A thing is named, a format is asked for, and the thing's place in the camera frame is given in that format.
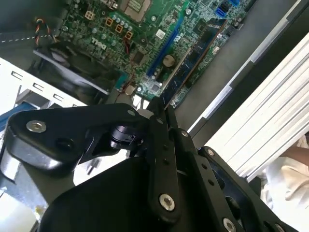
green circuit board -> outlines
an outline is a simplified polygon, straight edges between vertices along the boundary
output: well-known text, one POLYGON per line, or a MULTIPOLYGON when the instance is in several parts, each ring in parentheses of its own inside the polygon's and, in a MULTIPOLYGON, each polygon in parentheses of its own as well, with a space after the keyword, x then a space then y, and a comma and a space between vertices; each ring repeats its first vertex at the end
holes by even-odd
MULTIPOLYGON (((240 24, 255 0, 229 4, 224 30, 171 102, 177 107, 226 43, 233 24, 240 24)), ((212 18, 221 18, 215 10, 218 0, 75 0, 60 31, 60 38, 70 40, 99 60, 106 60, 127 74, 136 93, 147 100, 160 96, 165 82, 178 62, 194 45, 199 32, 212 18), (173 65, 158 64, 153 75, 147 72, 157 59, 180 22, 177 36, 166 55, 173 65)))

silver screw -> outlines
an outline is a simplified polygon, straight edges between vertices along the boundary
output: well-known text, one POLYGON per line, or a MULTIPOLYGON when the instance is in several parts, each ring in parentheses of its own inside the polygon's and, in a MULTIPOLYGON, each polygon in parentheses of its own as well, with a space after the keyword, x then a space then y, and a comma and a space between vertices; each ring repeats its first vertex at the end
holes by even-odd
POLYGON ((230 219, 224 218, 223 219, 223 225, 228 232, 236 232, 236 227, 230 219))
POLYGON ((35 133, 42 133, 46 131, 45 122, 41 122, 37 120, 27 122, 26 127, 29 131, 35 132, 35 133))
POLYGON ((183 135, 184 137, 188 137, 188 133, 185 132, 185 131, 182 131, 182 135, 183 135))
POLYGON ((132 110, 127 111, 130 115, 135 116, 135 113, 132 110))
POLYGON ((161 123, 161 124, 163 124, 163 121, 162 121, 162 119, 160 119, 160 118, 157 118, 156 120, 158 121, 158 123, 161 123))
POLYGON ((162 194, 159 197, 160 204, 163 208, 167 211, 173 211, 175 209, 175 202, 174 200, 167 194, 162 194))
POLYGON ((214 152, 213 152, 212 150, 207 149, 206 152, 207 152, 209 155, 214 156, 214 152))
POLYGON ((278 229, 280 232, 285 232, 284 229, 281 227, 281 225, 275 224, 275 226, 277 227, 277 229, 278 229))

dell logo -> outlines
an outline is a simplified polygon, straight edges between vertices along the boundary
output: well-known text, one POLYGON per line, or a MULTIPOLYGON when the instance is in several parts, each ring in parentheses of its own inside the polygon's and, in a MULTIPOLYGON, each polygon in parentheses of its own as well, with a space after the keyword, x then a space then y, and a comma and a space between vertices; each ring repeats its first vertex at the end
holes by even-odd
POLYGON ((96 46, 100 47, 102 50, 106 49, 106 45, 99 42, 97 39, 92 37, 92 43, 94 43, 96 46))

motherboard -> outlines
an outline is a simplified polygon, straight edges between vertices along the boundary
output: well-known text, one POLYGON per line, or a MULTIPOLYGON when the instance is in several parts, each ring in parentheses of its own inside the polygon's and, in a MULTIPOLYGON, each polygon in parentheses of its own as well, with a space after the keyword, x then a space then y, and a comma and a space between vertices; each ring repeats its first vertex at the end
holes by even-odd
POLYGON ((59 38, 124 74, 119 91, 177 107, 256 0, 74 0, 59 38))

blue sata port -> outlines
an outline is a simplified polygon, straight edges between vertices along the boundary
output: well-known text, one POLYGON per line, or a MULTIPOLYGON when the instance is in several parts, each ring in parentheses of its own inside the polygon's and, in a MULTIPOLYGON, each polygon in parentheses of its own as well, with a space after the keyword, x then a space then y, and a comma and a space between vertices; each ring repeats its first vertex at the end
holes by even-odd
POLYGON ((230 2, 233 6, 238 6, 238 5, 239 5, 239 0, 229 0, 229 2, 230 2))
POLYGON ((221 18, 225 18, 227 15, 227 12, 229 10, 229 6, 227 3, 223 2, 221 3, 218 8, 216 9, 215 13, 221 18))

